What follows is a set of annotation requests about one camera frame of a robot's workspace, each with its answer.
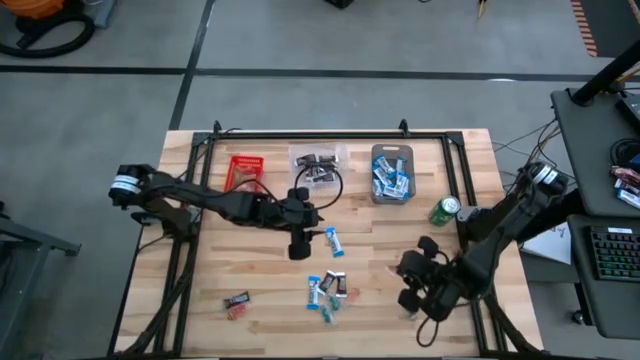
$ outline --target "soda can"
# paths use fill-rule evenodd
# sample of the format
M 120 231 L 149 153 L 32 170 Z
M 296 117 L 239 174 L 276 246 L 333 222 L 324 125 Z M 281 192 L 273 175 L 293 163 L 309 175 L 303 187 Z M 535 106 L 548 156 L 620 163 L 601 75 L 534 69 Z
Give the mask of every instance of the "soda can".
M 435 226 L 445 226 L 460 211 L 460 201 L 453 196 L 447 196 L 438 201 L 429 212 L 429 222 Z

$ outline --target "wooden tabletop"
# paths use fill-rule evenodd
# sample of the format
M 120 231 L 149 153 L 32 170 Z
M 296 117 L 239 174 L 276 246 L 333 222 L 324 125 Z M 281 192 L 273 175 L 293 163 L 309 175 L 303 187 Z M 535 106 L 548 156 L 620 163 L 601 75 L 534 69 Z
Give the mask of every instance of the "wooden tabletop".
M 503 198 L 489 132 L 464 132 L 469 165 L 479 205 L 493 206 Z M 192 131 L 167 134 L 158 169 L 178 175 L 187 165 Z M 471 312 L 468 307 L 453 311 L 440 324 L 430 348 L 416 343 L 416 330 L 424 319 L 409 320 L 397 304 L 403 288 L 401 279 L 389 270 L 402 253 L 415 249 L 418 238 L 431 236 L 453 256 L 459 249 L 455 224 L 434 227 L 427 213 L 449 194 L 442 145 L 436 140 L 347 140 L 349 171 L 343 173 L 342 198 L 322 210 L 320 228 L 334 226 L 345 256 L 334 259 L 324 236 L 312 242 L 312 255 L 303 261 L 287 258 L 286 233 L 241 228 L 206 211 L 189 305 L 183 356 L 200 357 L 361 357 L 361 356 L 465 356 L 477 355 Z M 286 140 L 222 140 L 215 145 L 209 186 L 224 186 L 231 155 L 254 155 L 265 159 L 263 182 L 279 198 L 292 184 Z M 416 196 L 407 204 L 375 205 L 370 198 L 371 147 L 377 143 L 410 145 L 414 152 Z M 458 154 L 452 147 L 456 178 L 466 204 Z M 196 178 L 199 178 L 198 167 Z M 334 190 L 312 192 L 319 206 L 335 196 Z M 150 227 L 141 245 L 161 235 Z M 171 240 L 143 250 L 137 257 L 116 350 L 135 340 L 160 305 Z M 335 314 L 337 324 L 328 326 L 315 311 L 305 309 L 309 275 L 323 276 L 327 270 L 347 274 L 349 288 L 359 288 L 357 302 Z M 542 347 L 522 262 L 515 244 L 500 258 L 495 276 L 498 299 L 516 327 L 535 346 Z M 249 291 L 247 314 L 238 321 L 227 320 L 222 299 Z M 483 308 L 490 345 L 494 347 L 490 319 Z M 169 322 L 166 346 L 173 339 L 175 317 Z M 428 341 L 433 324 L 423 331 Z

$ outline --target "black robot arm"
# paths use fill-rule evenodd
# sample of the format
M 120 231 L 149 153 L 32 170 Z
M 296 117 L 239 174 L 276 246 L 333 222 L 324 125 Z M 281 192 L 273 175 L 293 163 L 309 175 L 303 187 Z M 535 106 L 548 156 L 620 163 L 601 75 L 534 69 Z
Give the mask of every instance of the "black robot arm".
M 485 298 L 492 311 L 501 311 L 494 303 L 495 298 L 487 297 L 500 254 L 536 216 L 561 200 L 567 182 L 566 176 L 544 163 L 520 169 L 515 190 L 495 207 L 459 214 L 464 233 L 476 244 L 450 263 L 436 262 L 437 245 L 428 237 L 422 238 L 418 246 L 423 253 L 405 252 L 397 267 L 398 274 L 409 285 L 409 289 L 400 293 L 400 305 L 410 312 L 421 309 L 436 322 L 446 320 L 460 298 L 469 301 Z M 426 296 L 421 298 L 419 290 L 424 290 Z M 497 318 L 508 320 L 506 316 Z M 515 329 L 510 323 L 504 327 Z
M 258 192 L 220 192 L 183 182 L 149 165 L 121 165 L 109 191 L 114 206 L 139 206 L 162 222 L 165 233 L 176 240 L 194 234 L 193 214 L 186 207 L 173 207 L 165 198 L 218 213 L 239 226 L 252 226 L 291 233 L 289 257 L 302 260 L 311 254 L 309 242 L 321 217 L 310 203 L 306 188 L 290 189 L 286 199 Z

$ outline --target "keyboard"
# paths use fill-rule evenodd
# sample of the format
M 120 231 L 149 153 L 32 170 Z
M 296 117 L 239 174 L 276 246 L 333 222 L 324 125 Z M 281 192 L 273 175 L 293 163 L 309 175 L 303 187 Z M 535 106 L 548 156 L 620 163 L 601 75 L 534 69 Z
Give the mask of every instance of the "keyboard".
M 589 231 L 596 278 L 640 282 L 640 233 L 596 226 Z

